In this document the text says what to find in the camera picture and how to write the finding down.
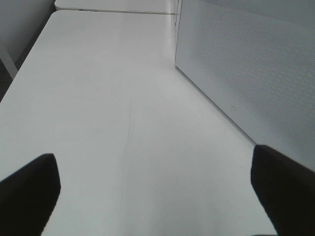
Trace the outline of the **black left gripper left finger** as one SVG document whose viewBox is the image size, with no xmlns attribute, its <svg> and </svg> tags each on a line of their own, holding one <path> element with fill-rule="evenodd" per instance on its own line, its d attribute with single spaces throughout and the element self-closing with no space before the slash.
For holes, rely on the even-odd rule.
<svg viewBox="0 0 315 236">
<path fill-rule="evenodd" d="M 57 161 L 43 154 L 0 182 L 0 234 L 39 236 L 61 192 Z"/>
</svg>

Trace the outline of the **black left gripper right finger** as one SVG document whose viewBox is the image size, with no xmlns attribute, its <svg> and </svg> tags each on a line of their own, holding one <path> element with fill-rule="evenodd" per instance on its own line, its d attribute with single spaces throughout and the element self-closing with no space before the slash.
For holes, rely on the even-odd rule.
<svg viewBox="0 0 315 236">
<path fill-rule="evenodd" d="M 315 173 L 267 145 L 253 149 L 251 184 L 280 236 L 315 234 Z"/>
</svg>

